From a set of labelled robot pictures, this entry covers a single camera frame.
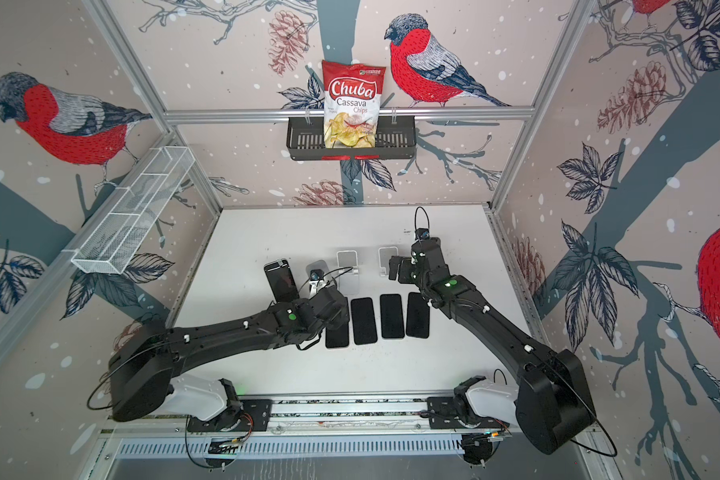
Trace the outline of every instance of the chip bag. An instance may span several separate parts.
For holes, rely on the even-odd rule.
[[[322,132],[326,148],[376,146],[385,70],[384,67],[323,61],[326,116]]]

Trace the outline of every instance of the white table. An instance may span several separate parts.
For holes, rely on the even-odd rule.
[[[442,239],[452,274],[470,279],[485,298],[515,325],[528,327],[480,205],[427,206],[432,236]],[[240,395],[358,392],[434,392],[450,390],[474,375],[491,378],[506,369],[465,328],[432,309],[428,339],[386,340],[381,335],[379,296],[399,293],[405,312],[415,288],[379,275],[378,249],[396,246],[410,254],[414,206],[224,210],[184,300],[176,326],[224,322],[264,310],[272,292],[265,264],[287,258],[297,285],[305,268],[325,260],[333,269],[336,252],[356,250],[359,294],[370,296],[378,341],[328,350],[324,341],[305,352],[294,346],[247,352],[192,370],[206,379],[226,378]],[[419,213],[419,226],[426,219]]]

